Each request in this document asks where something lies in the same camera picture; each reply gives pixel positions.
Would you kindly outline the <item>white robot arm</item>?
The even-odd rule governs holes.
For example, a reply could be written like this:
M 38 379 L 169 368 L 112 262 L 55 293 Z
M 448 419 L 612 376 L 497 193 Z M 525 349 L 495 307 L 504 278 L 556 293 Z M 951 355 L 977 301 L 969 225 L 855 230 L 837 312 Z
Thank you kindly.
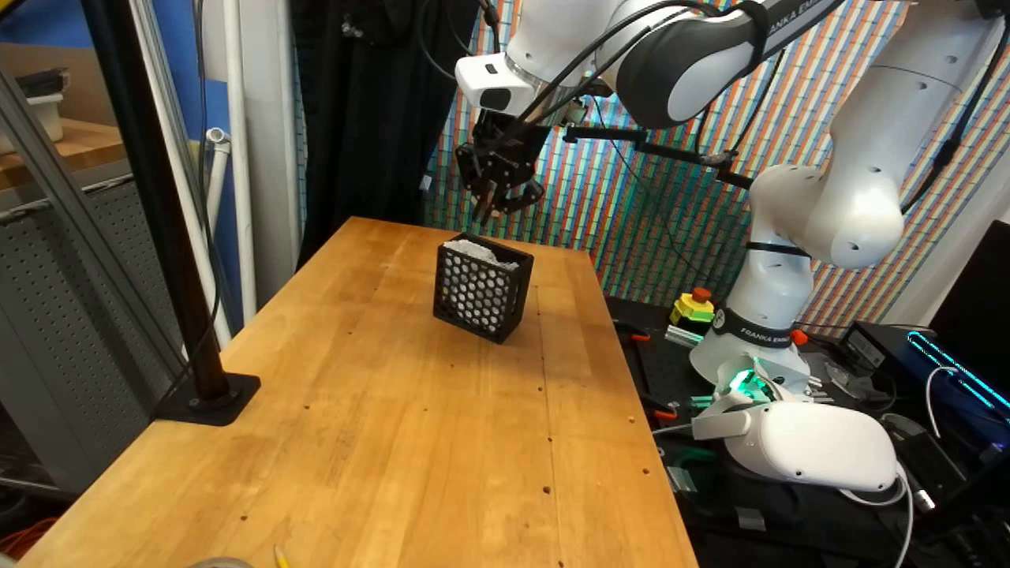
M 609 87 L 644 130 L 695 119 L 846 0 L 531 0 L 517 34 L 452 74 L 478 106 L 462 147 L 467 185 L 489 208 L 532 177 L 539 135 L 590 87 Z M 823 130 L 813 163 L 777 162 L 748 185 L 748 251 L 717 320 L 690 347 L 707 380 L 746 372 L 803 380 L 793 332 L 813 301 L 813 268 L 871 268 L 905 230 L 905 181 L 942 114 L 980 83 L 1008 30 L 1008 0 L 913 0 L 867 52 Z

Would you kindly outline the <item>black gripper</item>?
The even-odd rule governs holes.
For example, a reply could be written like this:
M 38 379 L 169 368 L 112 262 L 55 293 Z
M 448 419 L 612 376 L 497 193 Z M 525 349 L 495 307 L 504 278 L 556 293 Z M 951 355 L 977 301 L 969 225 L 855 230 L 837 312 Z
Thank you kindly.
M 478 114 L 470 140 L 454 147 L 462 185 L 473 198 L 476 218 L 511 215 L 541 198 L 532 181 L 545 126 L 521 122 L 507 114 Z

